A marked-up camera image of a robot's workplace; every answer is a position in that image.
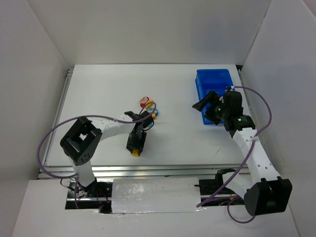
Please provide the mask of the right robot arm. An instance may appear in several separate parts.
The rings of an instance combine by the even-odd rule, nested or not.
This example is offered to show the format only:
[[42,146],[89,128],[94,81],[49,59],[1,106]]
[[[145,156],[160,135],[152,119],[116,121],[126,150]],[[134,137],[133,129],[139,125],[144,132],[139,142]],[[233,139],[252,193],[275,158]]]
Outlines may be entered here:
[[219,188],[208,198],[198,204],[202,206],[215,201],[217,195],[225,188],[233,191],[244,202],[252,217],[284,212],[292,192],[289,179],[283,179],[270,162],[259,139],[260,131],[256,129],[251,116],[243,113],[242,94],[227,89],[222,97],[210,91],[192,108],[202,111],[209,108],[204,116],[218,125],[224,123],[235,143],[244,155],[240,166],[217,172]]

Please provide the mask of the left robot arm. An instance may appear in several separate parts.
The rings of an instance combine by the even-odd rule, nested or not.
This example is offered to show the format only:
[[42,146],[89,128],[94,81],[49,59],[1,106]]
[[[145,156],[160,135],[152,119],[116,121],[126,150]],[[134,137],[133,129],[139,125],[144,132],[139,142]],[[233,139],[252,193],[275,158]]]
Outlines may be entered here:
[[138,157],[145,145],[146,131],[154,125],[154,118],[147,111],[141,114],[125,112],[118,120],[122,122],[103,118],[91,121],[82,116],[60,141],[61,148],[72,161],[74,171],[78,175],[79,187],[88,196],[95,194],[100,187],[90,161],[99,143],[107,138],[128,134],[126,149]]

